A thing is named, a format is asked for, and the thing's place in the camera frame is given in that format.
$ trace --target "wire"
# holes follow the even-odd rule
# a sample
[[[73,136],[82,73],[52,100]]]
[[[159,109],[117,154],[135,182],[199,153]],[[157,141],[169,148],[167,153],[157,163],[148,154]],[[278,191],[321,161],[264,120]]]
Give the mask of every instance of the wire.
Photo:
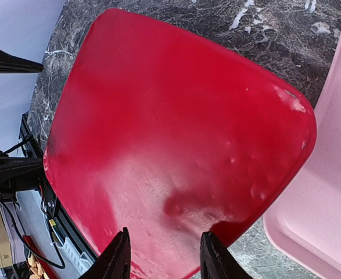
[[[45,206],[45,197],[44,197],[44,191],[42,190],[41,184],[39,185],[40,188],[40,193],[41,193],[41,204],[40,204],[40,209],[41,212],[46,215],[46,218],[50,218],[50,215],[47,210],[44,210],[43,205]]]
[[[11,152],[13,152],[14,150],[17,150],[18,148],[22,147],[23,145],[25,145],[26,143],[28,143],[31,139],[32,139],[33,135],[29,134],[26,135],[24,140],[22,140],[20,143],[14,145],[13,147],[9,148],[7,151],[4,152],[4,154],[9,154]]]
[[[58,255],[58,258],[59,258],[61,264],[54,263],[54,262],[52,262],[52,261],[50,261],[50,260],[44,258],[43,256],[39,255],[37,252],[35,252],[35,251],[28,245],[28,243],[23,239],[21,233],[20,233],[19,230],[18,230],[18,227],[17,227],[17,225],[16,225],[16,223],[15,223],[14,216],[13,216],[12,212],[10,211],[10,209],[9,209],[2,201],[0,201],[0,204],[1,204],[1,205],[6,209],[6,211],[9,213],[9,216],[10,216],[10,218],[12,219],[12,223],[13,223],[15,232],[16,232],[16,234],[18,235],[19,239],[20,239],[21,242],[24,244],[24,246],[25,246],[32,254],[35,255],[35,257],[39,258],[40,260],[43,260],[45,263],[50,264],[50,265],[53,266],[53,267],[56,267],[57,269],[65,269],[65,268],[66,268],[66,264],[65,264],[65,262],[64,262],[64,260],[63,260],[63,258],[62,258],[62,256],[61,256],[61,254],[60,254],[58,248],[57,248],[55,245],[54,245],[54,248],[55,248],[55,251],[56,251],[56,253],[57,253],[57,255]],[[50,235],[51,240],[53,241],[53,236],[52,236],[52,231],[51,231],[51,230],[49,230],[49,235]]]
[[[11,198],[11,201],[15,204],[16,208],[20,210],[20,204],[15,199]]]

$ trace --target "black clamp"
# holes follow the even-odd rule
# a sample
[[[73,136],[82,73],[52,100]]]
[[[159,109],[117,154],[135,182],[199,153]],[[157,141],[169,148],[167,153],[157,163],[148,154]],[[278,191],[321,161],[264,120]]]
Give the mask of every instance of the black clamp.
[[[79,279],[129,279],[130,262],[129,232],[124,228]],[[210,231],[201,237],[200,264],[202,279],[252,279]]]

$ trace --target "black metal frame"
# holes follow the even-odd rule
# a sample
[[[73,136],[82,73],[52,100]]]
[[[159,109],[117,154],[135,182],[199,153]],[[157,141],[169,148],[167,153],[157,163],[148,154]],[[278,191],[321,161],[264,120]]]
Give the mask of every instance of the black metal frame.
[[[15,57],[0,50],[0,74],[39,73],[44,69],[40,63]]]
[[[17,191],[38,187],[39,177],[44,169],[41,158],[9,157],[0,151],[0,199],[14,199]]]
[[[31,131],[27,124],[27,118],[28,113],[22,115],[19,132],[19,138],[21,140],[25,139],[26,136],[31,134]],[[25,144],[22,147],[22,151],[24,156],[27,158],[42,158],[44,155],[35,138],[32,138],[32,140]],[[44,193],[47,212],[54,219],[59,231],[63,234],[63,236],[68,237],[72,241],[72,243],[80,253],[85,252],[88,257],[90,257],[92,261],[95,262],[98,258],[97,254],[93,251],[85,238],[81,235],[63,206],[60,204],[45,175],[40,178],[40,186]]]

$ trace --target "white wall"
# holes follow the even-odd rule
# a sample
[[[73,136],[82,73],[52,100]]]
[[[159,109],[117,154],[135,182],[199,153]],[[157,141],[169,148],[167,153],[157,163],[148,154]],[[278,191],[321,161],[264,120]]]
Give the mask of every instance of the white wall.
[[[0,0],[0,49],[42,62],[65,0]],[[17,143],[37,74],[0,74],[0,150]]]

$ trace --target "scuff mark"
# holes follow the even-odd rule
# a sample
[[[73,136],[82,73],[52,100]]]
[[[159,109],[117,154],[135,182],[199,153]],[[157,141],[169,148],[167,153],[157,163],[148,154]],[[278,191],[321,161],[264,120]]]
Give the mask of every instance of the scuff mark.
[[[291,110],[296,110],[298,112],[306,112],[306,108],[300,103],[297,97],[289,92],[288,90],[282,90],[279,87],[275,86],[277,95],[280,97],[280,100],[283,103],[287,103]]]

